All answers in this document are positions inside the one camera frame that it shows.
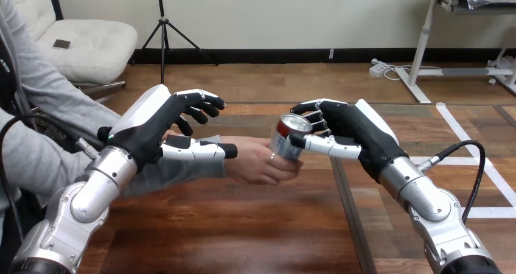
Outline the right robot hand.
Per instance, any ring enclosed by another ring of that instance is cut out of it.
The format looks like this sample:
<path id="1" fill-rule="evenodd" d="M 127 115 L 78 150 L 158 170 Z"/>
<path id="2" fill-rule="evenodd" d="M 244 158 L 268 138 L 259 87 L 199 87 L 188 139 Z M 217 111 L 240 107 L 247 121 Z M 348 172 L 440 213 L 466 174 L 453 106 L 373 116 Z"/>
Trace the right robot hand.
<path id="1" fill-rule="evenodd" d="M 315 99 L 297 104 L 290 111 L 298 115 L 311 112 L 306 119 L 322 120 L 322 125 L 314 125 L 321 134 L 291 132 L 288 138 L 294 146 L 335 158 L 358 159 L 377 183 L 384 168 L 400 157 L 408 158 L 382 117 L 363 99 L 354 105 Z"/>

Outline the person's hand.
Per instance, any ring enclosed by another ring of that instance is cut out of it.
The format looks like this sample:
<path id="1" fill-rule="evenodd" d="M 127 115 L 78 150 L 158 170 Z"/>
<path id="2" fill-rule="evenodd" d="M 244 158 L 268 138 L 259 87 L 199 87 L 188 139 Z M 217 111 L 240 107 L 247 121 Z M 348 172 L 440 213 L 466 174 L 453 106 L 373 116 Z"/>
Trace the person's hand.
<path id="1" fill-rule="evenodd" d="M 270 139 L 249 136 L 222 136 L 223 143 L 234 144 L 238 155 L 225 160 L 225 174 L 249 184 L 278 185 L 299 175 L 302 161 L 290 161 L 273 153 Z"/>

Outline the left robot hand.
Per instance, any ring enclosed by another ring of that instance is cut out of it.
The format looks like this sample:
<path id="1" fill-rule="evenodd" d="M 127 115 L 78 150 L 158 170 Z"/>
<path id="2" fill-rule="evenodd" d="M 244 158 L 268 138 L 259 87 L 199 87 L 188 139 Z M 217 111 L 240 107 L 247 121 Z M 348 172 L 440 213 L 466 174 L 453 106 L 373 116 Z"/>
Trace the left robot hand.
<path id="1" fill-rule="evenodd" d="M 112 127 L 98 129 L 106 146 L 118 147 L 135 160 L 139 169 L 161 158 L 201 161 L 231 159 L 238 155 L 234 144 L 193 139 L 183 114 L 205 124 L 225 108 L 222 98 L 201 89 L 174 94 L 163 85 L 147 90 Z"/>

